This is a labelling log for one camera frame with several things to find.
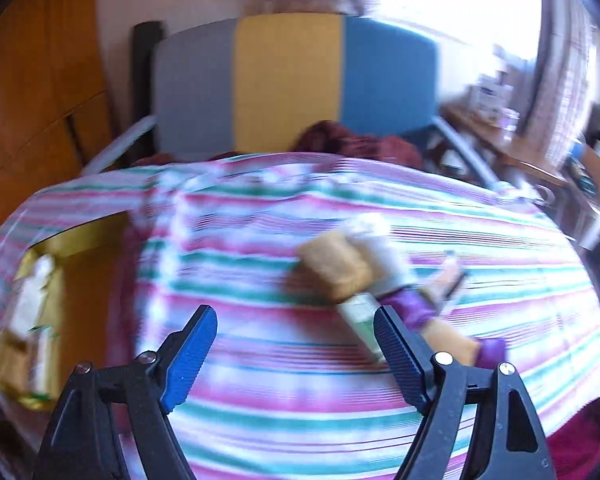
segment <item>wooden cabinet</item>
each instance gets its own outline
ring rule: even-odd
[[[110,143],[104,92],[95,0],[10,2],[0,16],[0,224],[37,190],[77,177],[79,153],[88,161]]]
[[[49,47],[52,78],[63,113],[104,92],[96,0],[50,0]]]
[[[9,155],[60,115],[48,25],[48,0],[12,0],[0,16],[0,145]]]

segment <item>striped tablecloth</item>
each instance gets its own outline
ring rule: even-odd
[[[201,303],[218,313],[205,365],[170,416],[199,479],[393,477],[420,417],[294,272],[299,244],[363,211],[385,216],[419,276],[456,251],[470,288],[446,320],[508,340],[547,434],[600,396],[600,308],[587,273],[509,186],[298,153],[82,178],[37,193],[0,228],[0,314],[28,246],[122,210],[143,240],[135,351],[157,348]],[[447,478],[459,475],[474,413],[462,416]]]

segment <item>gray panel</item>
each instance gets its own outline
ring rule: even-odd
[[[189,28],[161,41],[154,60],[157,148],[207,160],[234,148],[233,59],[237,20]]]

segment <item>blue gripper pad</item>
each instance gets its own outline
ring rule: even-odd
[[[166,371],[164,393],[160,397],[165,413],[171,413],[178,404],[187,400],[217,332],[218,316],[215,310],[207,307]]]
[[[374,333],[405,402],[426,415],[436,396],[433,351],[419,334],[405,328],[390,306],[376,310]]]

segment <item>blue panel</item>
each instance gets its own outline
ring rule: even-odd
[[[436,113],[436,43],[368,18],[344,20],[340,122],[376,136],[430,124]]]
[[[153,112],[159,151],[196,161],[234,148],[236,23],[224,20],[189,28],[158,45]]]

